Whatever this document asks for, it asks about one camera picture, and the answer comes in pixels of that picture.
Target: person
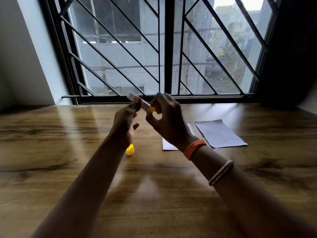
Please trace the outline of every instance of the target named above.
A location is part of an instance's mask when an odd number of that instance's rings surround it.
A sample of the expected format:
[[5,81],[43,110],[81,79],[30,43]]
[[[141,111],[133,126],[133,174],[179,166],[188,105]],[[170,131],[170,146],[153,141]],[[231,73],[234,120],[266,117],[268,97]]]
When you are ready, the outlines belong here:
[[[158,93],[151,106],[162,113],[162,118],[157,120],[148,110],[147,122],[181,152],[198,140],[184,122],[180,104],[170,95]],[[89,237],[121,158],[139,126],[132,122],[140,108],[141,99],[137,98],[115,114],[109,135],[32,237]],[[191,161],[207,180],[227,162],[207,145],[197,148]],[[312,227],[283,208],[236,166],[213,186],[249,237],[317,237]]]

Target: yellow cap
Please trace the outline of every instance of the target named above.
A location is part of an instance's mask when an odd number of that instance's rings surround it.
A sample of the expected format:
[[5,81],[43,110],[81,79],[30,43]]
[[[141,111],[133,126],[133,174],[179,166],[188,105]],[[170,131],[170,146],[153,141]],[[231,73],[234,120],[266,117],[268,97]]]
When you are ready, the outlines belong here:
[[134,154],[133,144],[130,144],[129,147],[126,149],[125,152],[126,152],[126,154],[129,155],[129,156],[130,156],[130,155],[133,155],[133,154]]

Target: sky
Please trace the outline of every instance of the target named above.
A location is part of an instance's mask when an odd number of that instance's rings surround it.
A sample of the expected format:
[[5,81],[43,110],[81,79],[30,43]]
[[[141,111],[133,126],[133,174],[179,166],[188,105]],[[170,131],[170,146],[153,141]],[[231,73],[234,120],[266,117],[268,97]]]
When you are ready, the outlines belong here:
[[[261,10],[263,0],[241,0],[244,7],[249,11]],[[215,0],[214,8],[217,6],[230,6],[235,3],[235,0]]]

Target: bracelet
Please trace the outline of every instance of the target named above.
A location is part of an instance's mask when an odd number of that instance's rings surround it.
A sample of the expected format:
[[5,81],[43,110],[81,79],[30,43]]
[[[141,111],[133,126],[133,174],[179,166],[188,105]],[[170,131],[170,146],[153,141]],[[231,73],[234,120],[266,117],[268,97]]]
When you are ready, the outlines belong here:
[[203,140],[196,140],[195,142],[191,143],[190,145],[187,146],[187,148],[184,151],[185,157],[190,160],[192,154],[199,148],[204,145],[207,145],[205,141]]
[[209,180],[209,185],[213,186],[217,182],[217,180],[219,180],[219,178],[223,176],[224,173],[226,173],[232,167],[233,161],[229,160],[227,163],[224,164],[223,167],[221,167],[220,170],[218,170],[218,172],[214,176],[212,176],[212,178]]

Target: paper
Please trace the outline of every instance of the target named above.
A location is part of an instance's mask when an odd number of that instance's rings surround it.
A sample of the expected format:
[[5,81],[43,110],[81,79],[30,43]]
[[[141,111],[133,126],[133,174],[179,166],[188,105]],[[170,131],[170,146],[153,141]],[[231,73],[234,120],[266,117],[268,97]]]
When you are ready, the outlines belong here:
[[247,145],[221,119],[195,122],[195,125],[214,148]]
[[[191,125],[190,124],[187,124],[187,125],[188,125],[188,128],[191,131],[191,133],[193,135],[195,135]],[[163,150],[178,150],[178,148],[176,148],[174,145],[167,142],[163,137],[162,137],[162,139],[163,139]]]

